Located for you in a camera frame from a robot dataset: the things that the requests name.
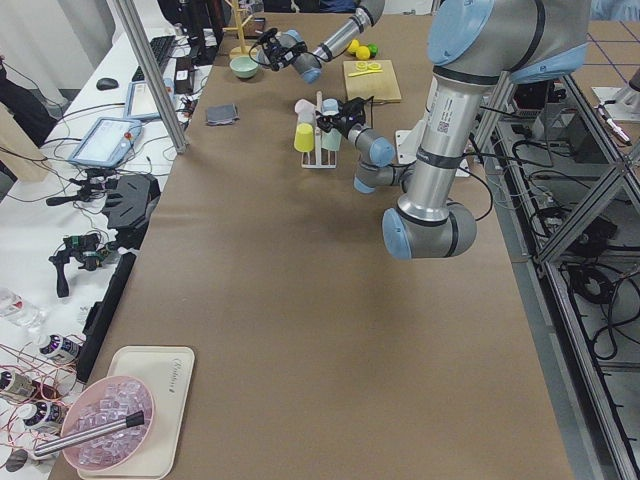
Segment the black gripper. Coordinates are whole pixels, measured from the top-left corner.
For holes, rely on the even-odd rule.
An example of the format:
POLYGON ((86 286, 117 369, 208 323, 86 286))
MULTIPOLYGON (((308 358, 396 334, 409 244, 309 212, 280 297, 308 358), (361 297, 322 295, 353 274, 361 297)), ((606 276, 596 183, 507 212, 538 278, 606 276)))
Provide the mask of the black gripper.
POLYGON ((304 54, 306 43, 297 30, 279 32, 276 28, 265 31, 259 37, 259 65, 279 71, 292 65, 297 71, 306 71, 304 54))
POLYGON ((343 137, 347 138, 356 125, 366 124, 365 104, 366 100, 363 98, 340 102, 338 114, 317 113, 316 123, 324 134, 334 134, 339 131, 343 137))

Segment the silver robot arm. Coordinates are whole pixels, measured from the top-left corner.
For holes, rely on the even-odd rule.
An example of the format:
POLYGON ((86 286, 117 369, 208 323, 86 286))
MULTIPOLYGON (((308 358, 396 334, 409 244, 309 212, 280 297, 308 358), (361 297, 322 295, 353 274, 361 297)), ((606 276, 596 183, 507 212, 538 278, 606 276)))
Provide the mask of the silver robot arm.
POLYGON ((308 48, 297 30, 279 32, 271 28, 256 42, 260 49, 256 62, 274 72, 292 65, 306 83, 314 83, 324 63, 341 55, 352 40, 380 20, 384 6, 383 0, 360 1, 346 22, 315 49, 308 48))
POLYGON ((435 91, 406 192, 382 219, 397 259, 464 253, 476 221, 449 192, 486 92, 502 73, 514 84, 579 69, 587 52, 588 1, 447 1, 428 38, 435 91))

